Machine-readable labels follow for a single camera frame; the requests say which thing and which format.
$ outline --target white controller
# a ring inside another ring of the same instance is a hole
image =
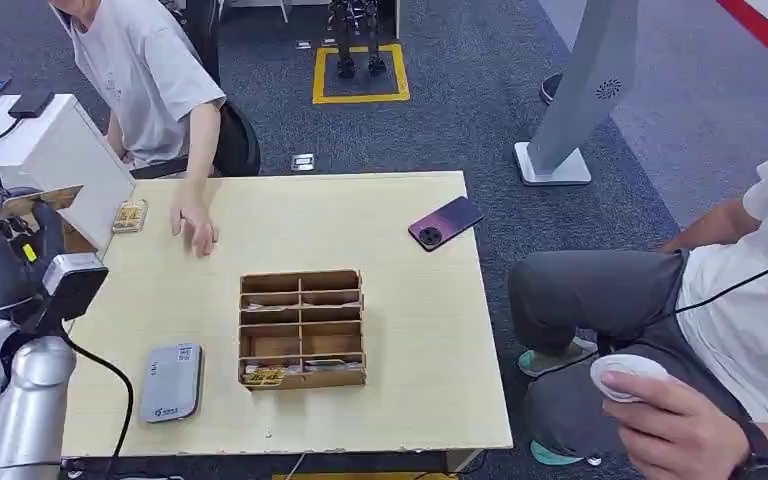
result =
[[[590,365],[590,378],[596,385],[596,388],[602,391],[606,397],[615,402],[631,403],[641,400],[634,395],[618,392],[608,388],[602,383],[602,374],[605,372],[622,372],[631,375],[638,375],[659,380],[670,378],[670,374],[661,366],[660,363],[638,355],[628,355],[623,353],[614,353],[605,355]]]

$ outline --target hand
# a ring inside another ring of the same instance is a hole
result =
[[[169,216],[172,235],[177,236],[186,226],[192,229],[192,249],[197,257],[210,255],[213,245],[219,241],[219,230],[213,225],[202,197],[202,192],[185,180],[175,197]]]
[[[748,457],[740,426],[680,380],[609,372],[602,381],[643,400],[602,407],[620,422],[628,458],[648,480],[726,480]]]

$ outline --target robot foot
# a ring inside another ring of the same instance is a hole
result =
[[[387,64],[380,58],[369,59],[369,74],[373,77],[377,77],[387,71]]]
[[[355,78],[355,61],[351,58],[337,62],[337,76],[340,78]]]

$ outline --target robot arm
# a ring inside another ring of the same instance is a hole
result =
[[[0,212],[12,195],[0,189]],[[0,220],[0,480],[57,478],[75,353],[63,320],[86,311],[107,270],[64,254],[59,214],[39,202],[38,226]]]

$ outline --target wristwatch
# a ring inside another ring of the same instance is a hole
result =
[[[768,480],[768,440],[758,425],[748,418],[735,418],[749,441],[749,457],[738,465],[730,480]]]

